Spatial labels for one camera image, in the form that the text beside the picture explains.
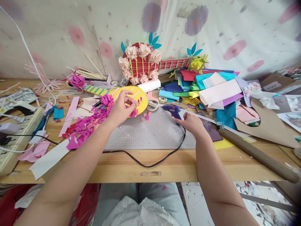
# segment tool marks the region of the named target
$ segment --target cutting mat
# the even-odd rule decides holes
[[[173,122],[170,112],[159,108],[150,115],[150,122],[140,117],[128,118],[111,134],[105,150],[176,149],[184,135],[184,129]],[[194,136],[186,131],[181,149],[195,149]]]

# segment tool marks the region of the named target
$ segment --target wooden desk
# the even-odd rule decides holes
[[[0,90],[4,90],[6,87],[12,86],[21,81],[21,87],[33,88],[39,80],[37,79],[6,79],[6,82],[0,83]],[[4,94],[12,94],[14,90],[8,91]],[[69,103],[60,104],[63,106],[64,116],[67,115],[67,109]],[[61,130],[64,120],[62,122],[54,122],[50,117],[46,131],[50,133],[49,138],[55,142],[60,142],[63,139],[58,138],[58,134]],[[288,155],[281,148],[271,142],[267,142],[261,139],[256,139],[257,142],[253,143],[254,146],[261,149],[263,152],[279,161],[282,164],[288,163],[292,167],[299,168],[301,161],[297,158],[292,160],[293,155]],[[289,153],[292,151],[290,148],[284,147]],[[130,154],[135,156],[143,164],[152,164],[163,157],[165,157],[172,150],[131,150]],[[237,147],[230,147],[217,150],[219,157],[224,163],[226,170],[230,174],[233,181],[245,181],[245,180],[283,180],[281,177],[270,171],[268,168],[250,158],[249,155],[244,153]],[[6,184],[31,184],[31,183],[44,183],[56,168],[66,161],[73,152],[67,154],[62,161],[53,167],[43,178],[35,180],[29,167],[32,165],[27,161],[20,161],[16,165],[14,171],[7,176],[0,177],[0,183]],[[195,182],[197,181],[196,175],[196,160],[195,150],[179,150],[171,155],[162,164],[146,169],[139,166],[125,153],[106,153],[103,154],[89,179],[89,183],[117,183],[117,182]]]

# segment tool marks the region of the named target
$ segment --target blue hot glue gun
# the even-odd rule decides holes
[[[179,115],[179,112],[181,111],[181,108],[179,106],[164,105],[164,106],[161,106],[161,108],[163,108],[163,110],[169,111],[172,114],[172,117],[182,120]]]

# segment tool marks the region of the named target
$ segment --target purple paper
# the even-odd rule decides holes
[[[224,106],[227,106],[228,104],[231,104],[231,103],[233,103],[234,101],[237,101],[237,100],[239,100],[240,98],[242,98],[243,97],[243,94],[236,94],[236,95],[234,95],[234,96],[232,96],[232,97],[229,97],[229,98],[227,98],[227,99],[224,99],[223,100],[223,105]]]
[[[245,80],[243,80],[242,78],[239,78],[239,77],[235,77],[235,79],[236,79],[236,81],[237,81],[239,87],[241,88],[242,93],[244,94],[244,99],[245,99],[245,103],[246,103],[247,107],[252,107],[252,106],[251,106],[251,97],[247,97],[247,96],[245,95],[245,92],[244,92],[244,89],[243,89],[243,88],[246,87],[246,86],[248,86],[248,84],[249,84],[249,83],[252,83],[252,82],[257,82],[257,83],[259,83],[258,79],[256,79],[256,80],[250,80],[250,81],[245,81]]]
[[[191,105],[191,104],[188,104],[188,107],[190,108],[195,108],[195,106]]]

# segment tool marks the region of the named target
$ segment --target floral fabric backdrop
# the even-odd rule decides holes
[[[208,53],[209,68],[240,71],[242,78],[300,61],[301,13],[292,0],[0,0],[49,78],[69,74],[66,66],[103,72],[92,25],[107,73],[122,76],[120,43],[159,35],[162,59],[187,57],[186,48]],[[0,74],[35,78],[24,69],[30,58],[20,34],[0,10]]]

